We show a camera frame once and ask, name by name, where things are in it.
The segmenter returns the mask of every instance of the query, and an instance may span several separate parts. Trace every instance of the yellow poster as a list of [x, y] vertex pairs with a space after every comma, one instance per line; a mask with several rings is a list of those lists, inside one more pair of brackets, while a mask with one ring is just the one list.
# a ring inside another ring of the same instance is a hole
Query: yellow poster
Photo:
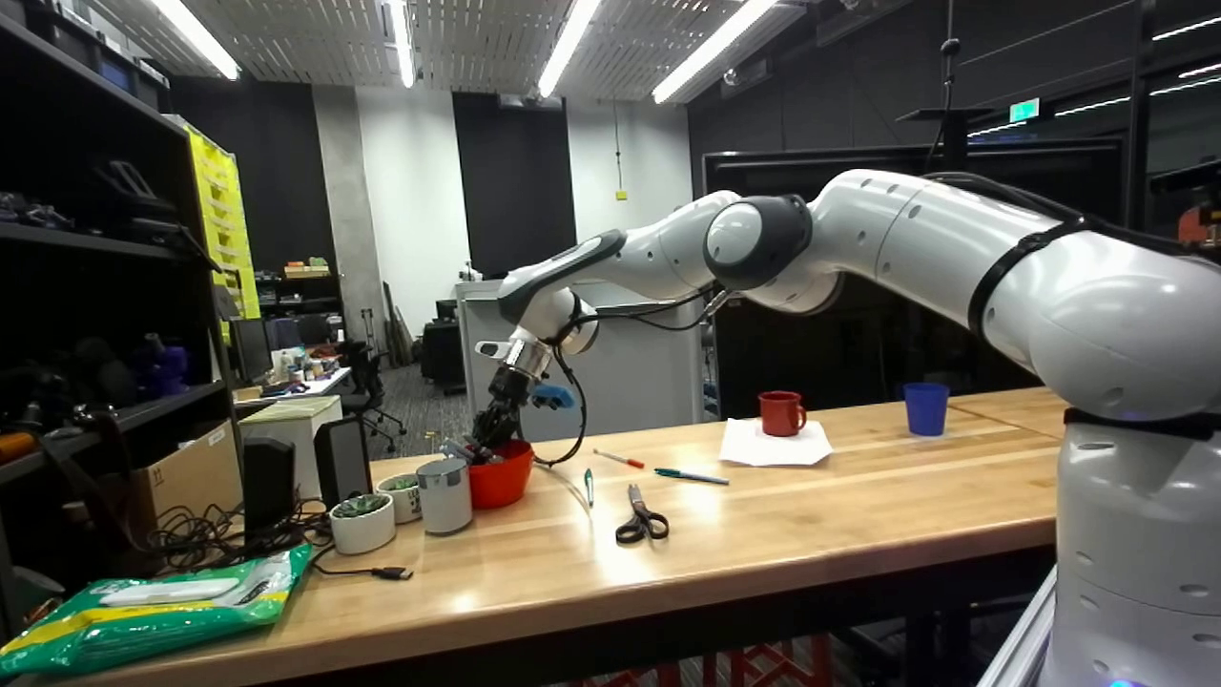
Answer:
[[244, 231], [235, 158], [205, 134], [190, 131], [190, 166], [205, 255], [220, 266], [212, 283], [233, 298], [240, 320], [257, 320], [258, 292], [252, 241]]

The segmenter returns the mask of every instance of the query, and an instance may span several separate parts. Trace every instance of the green bag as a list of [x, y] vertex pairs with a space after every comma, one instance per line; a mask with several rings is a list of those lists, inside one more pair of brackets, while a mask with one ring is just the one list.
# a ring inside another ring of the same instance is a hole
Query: green bag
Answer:
[[13, 677], [83, 677], [276, 627], [314, 546], [164, 580], [99, 580], [0, 649]]

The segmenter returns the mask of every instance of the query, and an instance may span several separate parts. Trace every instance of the paper sheet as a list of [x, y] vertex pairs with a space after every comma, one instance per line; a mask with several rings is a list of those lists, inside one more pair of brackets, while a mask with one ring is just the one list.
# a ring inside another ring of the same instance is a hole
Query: paper sheet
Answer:
[[822, 420], [805, 420], [799, 435], [763, 435], [761, 415], [726, 420], [720, 462], [739, 467], [822, 467], [831, 454]]

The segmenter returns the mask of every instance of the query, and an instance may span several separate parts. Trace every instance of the red mug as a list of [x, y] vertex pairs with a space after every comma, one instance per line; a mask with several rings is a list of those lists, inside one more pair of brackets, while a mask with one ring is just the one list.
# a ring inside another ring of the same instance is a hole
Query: red mug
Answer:
[[805, 429], [805, 406], [795, 391], [761, 393], [763, 435], [799, 435]]

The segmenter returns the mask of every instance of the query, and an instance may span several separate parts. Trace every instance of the wooden workbench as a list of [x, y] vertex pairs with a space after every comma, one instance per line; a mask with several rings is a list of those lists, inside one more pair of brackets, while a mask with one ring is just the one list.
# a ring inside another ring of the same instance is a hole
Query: wooden workbench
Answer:
[[[720, 467], [720, 425], [597, 435], [562, 467], [581, 482], [597, 468], [597, 507], [581, 507], [565, 482], [536, 468], [532, 489], [504, 510], [478, 514], [454, 538], [399, 528], [397, 542], [369, 557], [328, 566], [412, 566], [416, 580], [310, 578], [289, 615], [270, 635], [150, 662], [99, 685], [266, 685], [317, 673], [349, 673], [394, 662], [482, 658], [576, 662], [618, 649], [621, 662], [684, 653], [684, 639], [739, 641], [752, 621], [801, 631], [828, 621], [837, 605], [870, 606], [874, 592], [852, 588], [946, 574], [1007, 552], [1051, 552], [1056, 507], [1056, 447], [1063, 406], [1046, 391], [951, 396], [943, 439], [908, 439], [902, 406], [814, 411], [837, 454], [818, 468]], [[687, 484], [597, 457], [590, 447], [636, 454], [649, 467], [720, 472], [733, 484]], [[374, 479], [416, 468], [421, 457], [378, 462]], [[625, 484], [640, 484], [649, 507], [673, 518], [663, 546], [616, 546], [625, 518]]]

